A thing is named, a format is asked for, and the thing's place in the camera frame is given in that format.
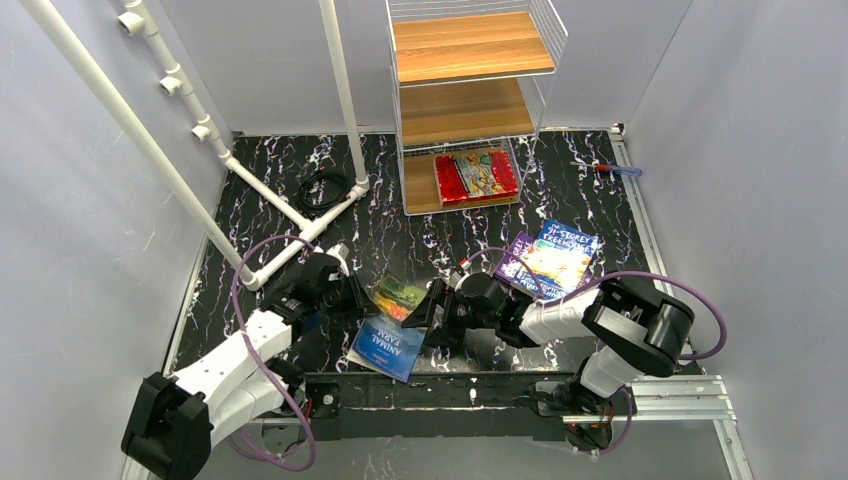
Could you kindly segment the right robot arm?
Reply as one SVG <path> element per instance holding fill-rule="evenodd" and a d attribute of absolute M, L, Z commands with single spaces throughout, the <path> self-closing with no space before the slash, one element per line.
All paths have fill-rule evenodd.
<path fill-rule="evenodd" d="M 514 348 L 594 336 L 604 346 L 581 365 L 570 389 L 607 399 L 639 376 L 671 376 L 694 319 L 644 272 L 616 272 L 548 303 L 474 273 L 454 286 L 434 281 L 401 325 L 425 330 L 433 348 L 455 347 L 469 329 L 490 329 Z"/>

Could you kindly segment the blue 91-storey treehouse book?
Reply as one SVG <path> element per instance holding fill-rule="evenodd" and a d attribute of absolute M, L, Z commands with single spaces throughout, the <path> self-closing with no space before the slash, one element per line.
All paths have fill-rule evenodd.
<path fill-rule="evenodd" d="M 546 300 L 561 298 L 583 284 L 599 246 L 598 237 L 548 219 L 521 255 L 530 269 L 520 265 L 513 283 L 529 295 Z"/>

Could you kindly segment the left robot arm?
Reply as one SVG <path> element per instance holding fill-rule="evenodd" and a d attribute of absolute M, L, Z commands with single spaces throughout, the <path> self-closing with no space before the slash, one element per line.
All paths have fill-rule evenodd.
<path fill-rule="evenodd" d="M 301 377 L 281 374 L 273 357 L 320 317 L 361 309 L 347 255 L 344 244 L 311 254 L 288 285 L 266 295 L 244 333 L 170 376 L 155 372 L 143 379 L 121 451 L 161 479 L 193 479 L 218 443 L 282 406 Z"/>

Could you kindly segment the Animal Farm book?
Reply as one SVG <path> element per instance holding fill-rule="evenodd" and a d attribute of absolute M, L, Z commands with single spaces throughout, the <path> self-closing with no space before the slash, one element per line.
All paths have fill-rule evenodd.
<path fill-rule="evenodd" d="M 425 333 L 402 322 L 425 299 L 426 291 L 386 273 L 373 290 L 378 312 L 363 319 L 346 358 L 359 366 L 406 383 L 420 354 Z"/>

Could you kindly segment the red treehouse book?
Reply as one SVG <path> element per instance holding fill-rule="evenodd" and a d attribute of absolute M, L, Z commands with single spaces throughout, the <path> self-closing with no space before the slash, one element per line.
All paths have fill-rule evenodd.
<path fill-rule="evenodd" d="M 518 177 L 503 150 L 439 155 L 434 169 L 440 205 L 444 199 L 519 196 Z"/>

